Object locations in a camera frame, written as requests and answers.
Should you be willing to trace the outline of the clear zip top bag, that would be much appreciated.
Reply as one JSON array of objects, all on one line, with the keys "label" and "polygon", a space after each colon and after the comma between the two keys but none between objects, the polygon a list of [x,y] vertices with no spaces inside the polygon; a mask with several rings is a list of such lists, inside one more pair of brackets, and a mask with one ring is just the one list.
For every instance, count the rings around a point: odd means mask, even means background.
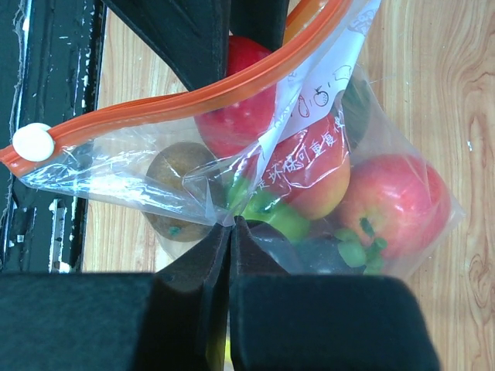
[{"label": "clear zip top bag", "polygon": [[[215,226],[233,229],[236,219],[244,217],[227,208],[231,183],[244,177],[251,183],[250,191],[256,190],[278,143],[328,114],[340,119],[346,134],[337,95],[352,76],[367,81],[357,59],[380,5],[300,1],[288,7],[282,46],[255,64],[197,90],[131,100],[75,117],[50,128],[56,140],[51,156],[32,160],[10,145],[1,151],[2,164],[32,189],[125,206],[143,216],[152,213],[198,223],[208,226],[208,233]],[[236,155],[216,157],[204,144],[194,118],[272,86],[275,112],[268,130]],[[354,165],[376,155],[425,160],[389,121],[372,91],[370,109],[367,133],[354,151],[345,136],[350,174]],[[216,161],[184,175],[183,196],[146,173],[160,151],[184,141],[204,145]],[[384,240],[375,238],[365,247],[353,230],[337,224],[335,210],[342,200],[327,216],[309,220],[309,233],[295,243],[267,223],[245,221],[264,252],[289,273],[407,277],[461,220],[463,210],[449,194],[451,215],[437,240],[418,256],[393,261],[381,256],[387,246]],[[180,243],[155,235],[171,260],[200,241]]]}]

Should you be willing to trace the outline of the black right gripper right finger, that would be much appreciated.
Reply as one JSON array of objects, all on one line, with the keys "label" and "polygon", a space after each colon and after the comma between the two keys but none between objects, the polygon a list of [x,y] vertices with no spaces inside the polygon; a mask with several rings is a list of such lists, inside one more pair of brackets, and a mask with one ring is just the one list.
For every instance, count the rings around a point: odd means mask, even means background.
[{"label": "black right gripper right finger", "polygon": [[290,274],[244,218],[230,242],[230,357],[236,370],[438,370],[407,285],[374,275]]}]

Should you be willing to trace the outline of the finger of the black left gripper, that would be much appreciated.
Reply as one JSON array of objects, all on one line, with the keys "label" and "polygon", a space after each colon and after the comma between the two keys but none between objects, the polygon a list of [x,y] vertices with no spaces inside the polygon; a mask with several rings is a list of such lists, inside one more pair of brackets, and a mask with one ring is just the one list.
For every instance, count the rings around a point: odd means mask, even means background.
[{"label": "finger of the black left gripper", "polygon": [[229,1],[110,0],[104,4],[166,62],[188,91],[225,78]]},{"label": "finger of the black left gripper", "polygon": [[232,0],[230,31],[268,50],[283,44],[289,0]]}]

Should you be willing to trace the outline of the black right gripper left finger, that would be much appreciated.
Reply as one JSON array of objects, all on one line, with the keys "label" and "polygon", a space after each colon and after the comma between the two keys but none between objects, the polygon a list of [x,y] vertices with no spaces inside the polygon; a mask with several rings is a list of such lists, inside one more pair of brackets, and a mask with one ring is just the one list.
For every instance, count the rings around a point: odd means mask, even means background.
[{"label": "black right gripper left finger", "polygon": [[4,274],[3,370],[221,370],[230,230],[156,273]]}]

